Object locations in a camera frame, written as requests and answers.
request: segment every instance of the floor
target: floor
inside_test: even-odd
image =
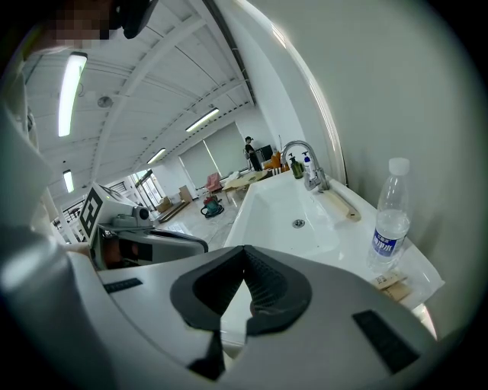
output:
[[[224,208],[224,211],[218,216],[209,219],[202,216],[200,209],[204,206],[204,200],[197,199],[189,206],[186,206],[170,221],[161,223],[156,228],[172,230],[201,238],[207,242],[209,251],[222,248],[236,220],[244,194],[241,191],[232,191],[228,193],[228,196],[229,202],[227,202],[224,193],[217,194],[218,199],[222,199],[220,204]]]

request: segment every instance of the desk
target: desk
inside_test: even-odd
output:
[[[222,191],[226,194],[227,202],[229,202],[229,197],[227,196],[227,192],[231,190],[237,190],[240,187],[249,186],[256,181],[262,180],[268,171],[252,171],[245,174],[242,177],[238,177],[237,179],[228,181]]]

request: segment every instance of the chrome faucet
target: chrome faucet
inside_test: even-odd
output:
[[[283,152],[281,152],[281,165],[285,165],[287,163],[286,155],[288,149],[295,145],[303,146],[306,150],[308,150],[308,152],[310,153],[310,157],[313,159],[313,163],[315,164],[316,176],[313,179],[310,178],[310,176],[306,171],[303,173],[303,181],[307,191],[311,191],[315,187],[319,188],[319,192],[328,190],[329,183],[327,183],[326,174],[324,173],[323,169],[319,166],[319,162],[317,161],[315,152],[313,151],[312,146],[310,146],[309,143],[305,141],[291,141],[288,144],[286,144],[283,148]]]

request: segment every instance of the white wall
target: white wall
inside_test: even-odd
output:
[[[157,165],[151,169],[156,176],[156,179],[158,179],[162,190],[168,197],[179,193],[180,187],[183,186],[188,187],[193,198],[197,197],[195,187],[177,156],[166,159],[163,164]]]
[[[279,149],[271,134],[271,130],[262,116],[262,112],[259,107],[255,107],[244,111],[236,118],[237,129],[242,136],[242,148],[244,149],[244,139],[249,136],[254,138],[252,144],[255,149],[261,148],[266,145],[271,145],[272,148]]]
[[[446,281],[429,310],[440,335],[466,324],[488,274],[488,110],[463,47],[420,2],[251,3],[283,29],[325,92],[351,189],[376,205],[388,159],[411,160],[408,236]]]
[[[310,81],[292,55],[276,39],[266,18],[253,14],[242,2],[216,0],[242,57],[257,105],[276,145],[302,139],[313,146],[319,164],[332,177],[338,174],[326,121],[310,89]],[[304,149],[294,148],[299,155]]]

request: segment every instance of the blue bottle label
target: blue bottle label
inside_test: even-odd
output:
[[[374,230],[373,236],[373,248],[381,256],[390,257],[395,251],[395,247],[400,248],[402,246],[405,237],[399,238],[397,240],[390,240],[389,238],[383,237],[378,230]]]

